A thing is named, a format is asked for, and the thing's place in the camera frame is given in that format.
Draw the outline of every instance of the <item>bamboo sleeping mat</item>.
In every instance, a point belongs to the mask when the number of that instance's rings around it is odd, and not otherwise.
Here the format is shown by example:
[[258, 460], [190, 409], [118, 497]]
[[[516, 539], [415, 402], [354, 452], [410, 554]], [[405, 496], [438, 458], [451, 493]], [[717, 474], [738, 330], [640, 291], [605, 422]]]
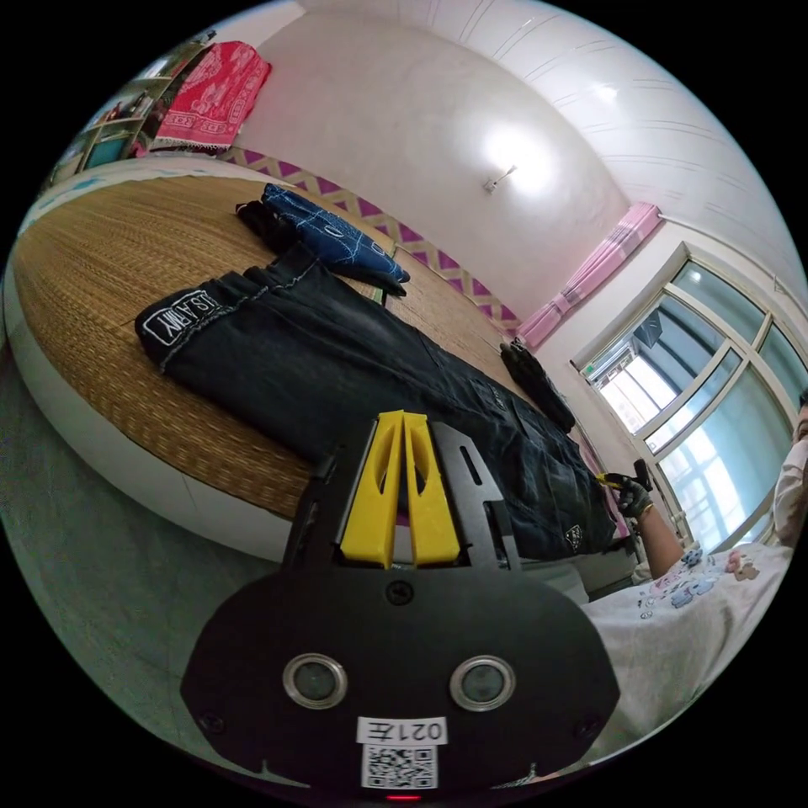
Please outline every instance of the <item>bamboo sleeping mat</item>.
[[[102, 188], [43, 215], [19, 238], [11, 261], [37, 343], [93, 409], [184, 474], [291, 518], [308, 466], [161, 376], [132, 325], [146, 306], [174, 291], [273, 260], [234, 214], [237, 203], [258, 199], [263, 186], [181, 177]], [[395, 250], [364, 222], [334, 211]], [[407, 297], [389, 299], [388, 307], [518, 392], [499, 358], [497, 329], [432, 270], [401, 249], [395, 255], [412, 280]], [[349, 283], [361, 294], [375, 292]]]

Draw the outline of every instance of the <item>person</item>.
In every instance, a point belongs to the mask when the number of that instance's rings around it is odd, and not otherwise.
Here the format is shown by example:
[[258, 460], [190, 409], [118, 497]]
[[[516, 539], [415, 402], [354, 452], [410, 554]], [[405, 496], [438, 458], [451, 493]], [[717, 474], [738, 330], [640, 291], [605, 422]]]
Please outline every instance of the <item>person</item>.
[[775, 487], [773, 545], [685, 552], [649, 493], [631, 482], [619, 508], [636, 521], [652, 581], [582, 608], [598, 629], [620, 701], [581, 763], [594, 763], [674, 718], [721, 674], [771, 604], [808, 518], [808, 390]]

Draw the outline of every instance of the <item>glove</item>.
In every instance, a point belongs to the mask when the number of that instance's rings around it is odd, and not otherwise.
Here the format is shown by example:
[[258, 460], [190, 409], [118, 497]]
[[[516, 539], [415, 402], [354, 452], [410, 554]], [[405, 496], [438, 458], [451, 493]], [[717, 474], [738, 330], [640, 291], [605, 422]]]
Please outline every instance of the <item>glove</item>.
[[639, 482], [626, 477], [621, 484], [618, 508], [629, 519], [638, 519], [653, 505], [651, 495]]

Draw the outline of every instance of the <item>camera lens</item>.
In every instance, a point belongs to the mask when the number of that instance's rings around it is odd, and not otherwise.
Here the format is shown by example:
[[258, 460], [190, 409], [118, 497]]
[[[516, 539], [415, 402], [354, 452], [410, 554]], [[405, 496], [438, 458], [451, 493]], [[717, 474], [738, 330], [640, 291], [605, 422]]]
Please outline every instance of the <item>camera lens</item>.
[[309, 710], [339, 704], [348, 691], [342, 665], [322, 654], [301, 654], [284, 669], [284, 690], [292, 701]]
[[478, 665], [463, 677], [460, 688], [469, 701], [485, 704], [496, 699], [505, 689], [505, 677], [493, 665]]
[[449, 680], [452, 699], [464, 710], [495, 710], [511, 698], [516, 688], [513, 669], [496, 656], [474, 656], [462, 662]]
[[295, 671], [295, 687], [305, 698], [322, 701], [337, 689], [337, 678], [321, 662], [305, 662]]

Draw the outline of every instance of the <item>screw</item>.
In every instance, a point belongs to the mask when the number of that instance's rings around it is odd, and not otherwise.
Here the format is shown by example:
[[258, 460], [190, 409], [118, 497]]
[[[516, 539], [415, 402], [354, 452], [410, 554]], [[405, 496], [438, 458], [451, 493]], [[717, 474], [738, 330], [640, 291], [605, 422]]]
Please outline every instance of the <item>screw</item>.
[[387, 587], [385, 594], [394, 606], [406, 606], [415, 595], [412, 586], [406, 581], [394, 581]]
[[225, 731], [225, 722], [213, 713], [203, 713], [199, 718], [199, 725], [211, 735], [221, 735]]
[[576, 738], [594, 738], [600, 730], [600, 719], [596, 715], [588, 715], [583, 721], [578, 721], [572, 734]]

